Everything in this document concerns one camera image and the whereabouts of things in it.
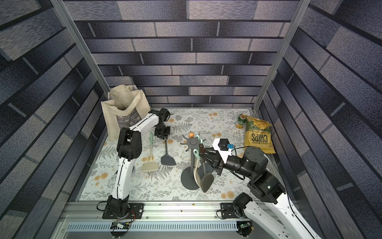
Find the grey spatula dark wood handle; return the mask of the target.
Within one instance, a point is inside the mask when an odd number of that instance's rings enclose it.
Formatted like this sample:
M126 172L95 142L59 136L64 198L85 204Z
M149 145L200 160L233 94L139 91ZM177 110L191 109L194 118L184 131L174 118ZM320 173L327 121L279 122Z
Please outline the grey spatula dark wood handle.
M202 143L200 143L199 144L199 149L198 149L199 156L200 156L200 152L201 152L201 150L203 148L204 148L204 145ZM209 190L209 188L211 187L211 185L212 185L212 183L214 181L214 176L212 175L212 173L207 172L206 168L204 167L204 165L203 165L203 163L201 161L201 157L199 159L199 163L202 166L202 173L203 173L202 177L200 177L201 178L201 186L202 186L201 189L202 189L202 191L204 193L206 193Z

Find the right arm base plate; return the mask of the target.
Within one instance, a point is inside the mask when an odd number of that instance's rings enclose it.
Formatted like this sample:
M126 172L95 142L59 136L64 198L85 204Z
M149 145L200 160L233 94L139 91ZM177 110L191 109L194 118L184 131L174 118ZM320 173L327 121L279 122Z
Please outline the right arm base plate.
M241 202L221 203L220 209L216 211L216 217L221 220L255 221L263 218L263 214L254 201L250 201L245 205Z

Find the grey utensil rack stand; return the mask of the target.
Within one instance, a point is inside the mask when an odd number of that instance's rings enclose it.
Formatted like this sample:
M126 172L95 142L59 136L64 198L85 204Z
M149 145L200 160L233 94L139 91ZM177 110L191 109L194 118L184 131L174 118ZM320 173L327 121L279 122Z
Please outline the grey utensil rack stand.
M182 185L188 189L188 190L197 190L200 189L200 187L196 184L195 178L194 178L194 163L195 163L195 157L193 150L194 149L199 149L199 144L203 144L203 140L200 138L199 135L195 135L193 138L189 138L189 136L185 137L186 143L181 143L182 145L186 145L188 148L186 149L186 152L190 153L190 156L188 158L185 158L184 160L190 161L190 166L187 167L186 169L183 170L182 175L181 175L181 182ZM207 172L212 173L213 169L212 168L206 168ZM199 163L199 175L202 177L202 166Z

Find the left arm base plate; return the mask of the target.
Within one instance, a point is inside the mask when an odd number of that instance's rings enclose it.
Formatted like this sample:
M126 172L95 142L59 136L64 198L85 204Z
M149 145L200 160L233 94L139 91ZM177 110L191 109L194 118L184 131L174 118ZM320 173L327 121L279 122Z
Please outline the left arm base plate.
M116 206L106 204L102 219L141 219L144 206L143 203L125 203L117 209Z

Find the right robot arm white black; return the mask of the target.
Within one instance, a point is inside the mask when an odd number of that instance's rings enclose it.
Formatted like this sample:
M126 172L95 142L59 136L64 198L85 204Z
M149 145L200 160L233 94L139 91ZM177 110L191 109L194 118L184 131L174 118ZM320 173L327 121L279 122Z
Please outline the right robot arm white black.
M241 193L234 199L237 216L252 220L274 239L320 237L295 208L282 183L266 169L269 159L262 150L247 147L243 157L238 157L231 149L205 148L200 157L218 174L226 169L249 178L247 186L253 196Z

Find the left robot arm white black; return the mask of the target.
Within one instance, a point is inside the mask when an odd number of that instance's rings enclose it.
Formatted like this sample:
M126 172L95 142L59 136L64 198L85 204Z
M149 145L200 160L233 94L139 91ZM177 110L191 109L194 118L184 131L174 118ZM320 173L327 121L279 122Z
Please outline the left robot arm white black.
M168 109L150 110L148 115L130 127L120 130L117 153L118 171L111 195L106 200L106 206L102 210L103 219L124 219L131 212L128 204L131 175L136 159L143 151L142 137L155 128L154 135L160 139L167 139L170 127L165 122L170 118Z

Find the cream turner mint handle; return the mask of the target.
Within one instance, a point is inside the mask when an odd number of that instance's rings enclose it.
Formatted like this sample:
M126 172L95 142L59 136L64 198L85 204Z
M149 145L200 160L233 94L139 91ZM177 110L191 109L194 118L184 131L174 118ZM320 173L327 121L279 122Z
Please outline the cream turner mint handle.
M199 176L199 159L200 159L200 156L199 156L199 151L197 149L194 149L193 150L193 153L194 153L194 157L195 157L195 163L194 163L194 178L195 178L195 182L196 184L201 188L201 178Z

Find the grey spatula mint handle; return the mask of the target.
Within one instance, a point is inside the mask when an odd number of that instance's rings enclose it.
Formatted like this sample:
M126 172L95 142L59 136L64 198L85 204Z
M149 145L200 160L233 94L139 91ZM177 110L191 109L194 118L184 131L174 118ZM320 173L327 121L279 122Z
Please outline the grey spatula mint handle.
M174 167L176 162L173 157L168 154L167 140L165 139L165 154L161 157L161 164L164 166Z

